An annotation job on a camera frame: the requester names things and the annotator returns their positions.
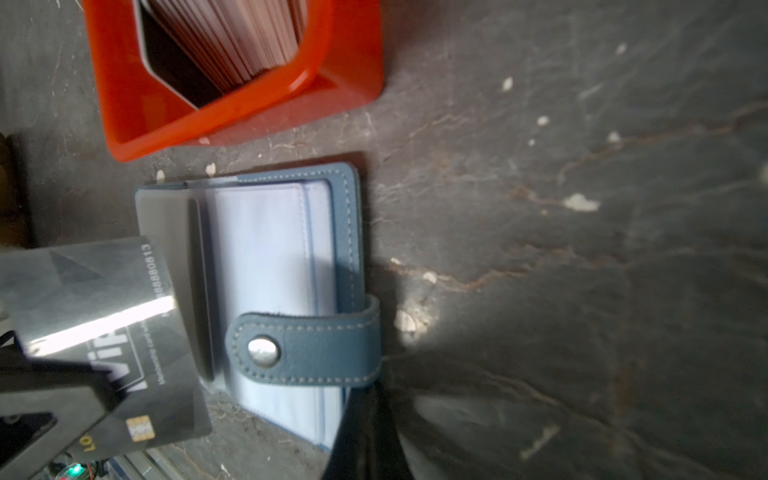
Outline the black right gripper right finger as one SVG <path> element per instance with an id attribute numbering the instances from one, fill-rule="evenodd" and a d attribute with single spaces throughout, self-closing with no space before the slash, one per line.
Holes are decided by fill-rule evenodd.
<path id="1" fill-rule="evenodd" d="M 373 384 L 371 418 L 371 478 L 413 480 L 384 387 Z"/>

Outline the red plastic tray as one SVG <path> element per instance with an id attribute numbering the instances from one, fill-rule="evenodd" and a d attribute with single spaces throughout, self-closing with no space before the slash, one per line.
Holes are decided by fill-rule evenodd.
<path id="1" fill-rule="evenodd" d="M 265 137 L 365 106 L 383 89 L 376 1 L 309 2 L 306 35 L 290 63 L 199 109 L 143 66 L 133 2 L 82 7 L 105 142 L 119 162 Z"/>

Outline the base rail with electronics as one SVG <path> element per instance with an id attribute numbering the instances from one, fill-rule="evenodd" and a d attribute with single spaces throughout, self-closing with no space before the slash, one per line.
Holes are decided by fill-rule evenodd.
<path id="1" fill-rule="evenodd" d="M 88 463 L 78 463 L 65 452 L 32 479 L 182 480 L 186 476 L 161 452 L 149 450 Z"/>

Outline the blue leather card holder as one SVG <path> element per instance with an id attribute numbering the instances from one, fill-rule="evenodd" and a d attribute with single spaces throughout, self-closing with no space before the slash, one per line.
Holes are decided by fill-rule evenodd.
<path id="1" fill-rule="evenodd" d="M 203 386 L 331 448 L 351 391 L 381 369 L 357 170 L 336 162 L 147 189 L 186 191 L 200 207 L 214 372 Z"/>

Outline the stack of credit cards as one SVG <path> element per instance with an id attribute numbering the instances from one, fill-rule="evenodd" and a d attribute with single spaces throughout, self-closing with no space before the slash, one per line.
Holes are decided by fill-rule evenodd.
<path id="1" fill-rule="evenodd" d="M 144 67 L 198 110 L 288 64 L 309 20 L 306 1 L 136 1 Z"/>

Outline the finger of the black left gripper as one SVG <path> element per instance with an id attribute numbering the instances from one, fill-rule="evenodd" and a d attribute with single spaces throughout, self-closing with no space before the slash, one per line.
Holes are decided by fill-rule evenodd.
<path id="1" fill-rule="evenodd" d="M 86 364 L 27 356 L 1 334 L 1 477 L 31 479 L 112 413 L 120 393 Z"/>

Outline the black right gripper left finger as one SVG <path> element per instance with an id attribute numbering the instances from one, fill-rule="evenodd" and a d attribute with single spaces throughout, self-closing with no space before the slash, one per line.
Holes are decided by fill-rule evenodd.
<path id="1" fill-rule="evenodd" d="M 374 400 L 373 386 L 351 391 L 323 480 L 372 478 Z"/>

